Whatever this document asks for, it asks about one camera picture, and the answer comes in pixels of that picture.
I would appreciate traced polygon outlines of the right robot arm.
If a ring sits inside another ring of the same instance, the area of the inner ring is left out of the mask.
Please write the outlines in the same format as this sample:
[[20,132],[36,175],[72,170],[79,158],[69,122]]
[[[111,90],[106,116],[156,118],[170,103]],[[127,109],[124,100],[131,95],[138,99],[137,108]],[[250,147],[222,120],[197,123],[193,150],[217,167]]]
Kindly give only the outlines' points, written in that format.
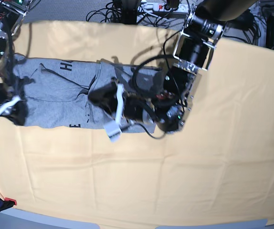
[[24,125],[28,110],[23,79],[13,71],[13,37],[36,5],[33,0],[0,0],[0,117],[18,126]]

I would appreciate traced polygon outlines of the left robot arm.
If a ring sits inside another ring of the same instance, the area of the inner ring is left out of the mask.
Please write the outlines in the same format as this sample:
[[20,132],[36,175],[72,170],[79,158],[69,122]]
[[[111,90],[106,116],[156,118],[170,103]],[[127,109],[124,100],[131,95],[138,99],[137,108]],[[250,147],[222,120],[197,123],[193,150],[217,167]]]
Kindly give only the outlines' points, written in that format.
[[171,54],[161,54],[149,61],[163,59],[167,65],[162,88],[151,92],[138,84],[141,63],[133,69],[126,89],[119,78],[93,90],[89,100],[112,116],[104,125],[111,141],[136,125],[153,122],[163,132],[182,130],[192,106],[199,70],[207,70],[216,44],[223,36],[228,21],[238,18],[253,5],[252,0],[204,0],[192,5]]

